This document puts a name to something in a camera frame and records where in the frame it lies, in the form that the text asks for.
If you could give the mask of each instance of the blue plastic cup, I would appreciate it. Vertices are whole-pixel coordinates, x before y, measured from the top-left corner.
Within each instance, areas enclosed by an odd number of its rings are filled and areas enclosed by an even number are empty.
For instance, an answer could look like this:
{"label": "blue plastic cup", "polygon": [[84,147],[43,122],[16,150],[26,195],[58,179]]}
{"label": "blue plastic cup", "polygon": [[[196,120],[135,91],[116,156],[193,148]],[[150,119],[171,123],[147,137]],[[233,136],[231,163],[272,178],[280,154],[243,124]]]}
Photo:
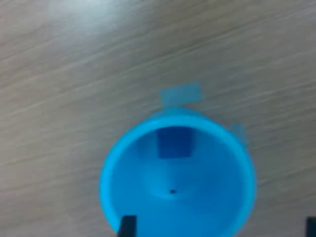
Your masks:
{"label": "blue plastic cup", "polygon": [[137,216],[138,237],[231,237],[248,218],[255,175],[241,142],[187,109],[166,109],[124,134],[100,178],[115,231]]}

